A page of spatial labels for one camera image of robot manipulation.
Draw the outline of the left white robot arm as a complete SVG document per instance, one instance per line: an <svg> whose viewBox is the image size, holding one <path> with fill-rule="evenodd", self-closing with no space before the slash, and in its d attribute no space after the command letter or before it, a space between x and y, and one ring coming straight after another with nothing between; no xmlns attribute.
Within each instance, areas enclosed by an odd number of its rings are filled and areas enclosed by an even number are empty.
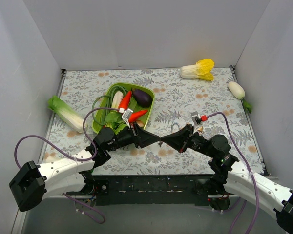
<svg viewBox="0 0 293 234"><path fill-rule="evenodd" d="M94 190L94 183L84 178L81 172L105 164L111 158L110 151L130 144L144 148L158 141L159 136L144 130L137 123L126 126L118 134L104 127L90 146L74 156L49 163L25 163L9 183L9 188L21 212L31 210L50 196L79 191L89 195Z"/></svg>

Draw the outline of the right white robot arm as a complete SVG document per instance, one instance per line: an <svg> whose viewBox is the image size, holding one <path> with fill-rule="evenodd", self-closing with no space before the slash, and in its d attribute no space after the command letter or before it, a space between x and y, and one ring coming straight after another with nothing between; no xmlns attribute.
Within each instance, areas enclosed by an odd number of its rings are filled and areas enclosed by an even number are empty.
<svg viewBox="0 0 293 234"><path fill-rule="evenodd" d="M241 197L275 218L287 233L293 234L293 189L249 171L244 162L230 154L231 147L224 135L204 139L188 124L180 131L162 137L161 141L181 153L192 149L210 157L209 166L214 171L210 180L215 193L226 191Z"/></svg>

